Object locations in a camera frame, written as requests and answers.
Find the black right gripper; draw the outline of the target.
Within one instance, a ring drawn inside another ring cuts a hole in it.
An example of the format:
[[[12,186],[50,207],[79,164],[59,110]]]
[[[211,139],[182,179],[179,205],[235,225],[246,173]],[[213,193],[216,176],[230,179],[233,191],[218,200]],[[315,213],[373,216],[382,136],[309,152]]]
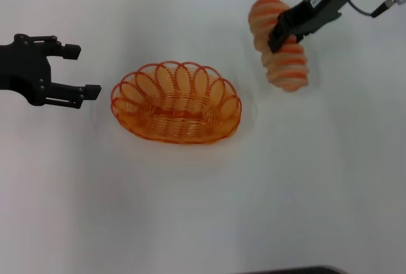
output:
[[[277,53],[288,41],[300,43],[324,25],[341,16],[339,10],[349,0],[302,0],[282,12],[269,33],[268,46]]]

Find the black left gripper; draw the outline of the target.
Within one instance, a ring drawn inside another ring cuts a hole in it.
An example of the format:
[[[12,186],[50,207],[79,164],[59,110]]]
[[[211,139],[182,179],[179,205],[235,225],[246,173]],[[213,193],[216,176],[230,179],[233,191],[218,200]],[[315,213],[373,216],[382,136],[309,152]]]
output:
[[[0,45],[0,91],[16,92],[33,106],[46,103],[79,109],[83,101],[95,101],[102,87],[51,83],[47,56],[77,60],[80,52],[79,45],[63,45],[57,36],[15,34],[11,44]]]

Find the orange striped bread loaf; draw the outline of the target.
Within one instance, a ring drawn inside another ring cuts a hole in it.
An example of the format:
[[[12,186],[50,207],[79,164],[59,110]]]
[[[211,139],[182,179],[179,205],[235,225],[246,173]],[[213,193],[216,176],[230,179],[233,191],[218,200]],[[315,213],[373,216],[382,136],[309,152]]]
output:
[[[308,85],[308,58],[304,48],[294,35],[289,36],[276,53],[268,45],[279,14],[288,9],[281,0],[257,0],[251,7],[248,22],[254,48],[261,53],[269,83],[285,92],[295,92]]]

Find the orange woven plastic basket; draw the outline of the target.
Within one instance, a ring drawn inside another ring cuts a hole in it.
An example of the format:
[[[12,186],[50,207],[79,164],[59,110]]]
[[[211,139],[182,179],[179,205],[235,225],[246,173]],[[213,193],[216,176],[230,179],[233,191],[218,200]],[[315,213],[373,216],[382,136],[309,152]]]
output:
[[[111,91],[110,109],[123,128],[140,138],[198,145],[232,136],[242,102],[214,68],[166,61],[125,75]]]

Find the black robot torso edge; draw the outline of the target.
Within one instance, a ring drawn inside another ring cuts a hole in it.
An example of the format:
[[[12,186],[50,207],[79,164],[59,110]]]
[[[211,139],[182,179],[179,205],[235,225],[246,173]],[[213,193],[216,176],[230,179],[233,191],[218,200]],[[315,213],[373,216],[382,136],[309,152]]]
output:
[[[315,266],[302,266],[296,268],[255,271],[243,274],[348,274],[348,273],[333,266],[315,265]]]

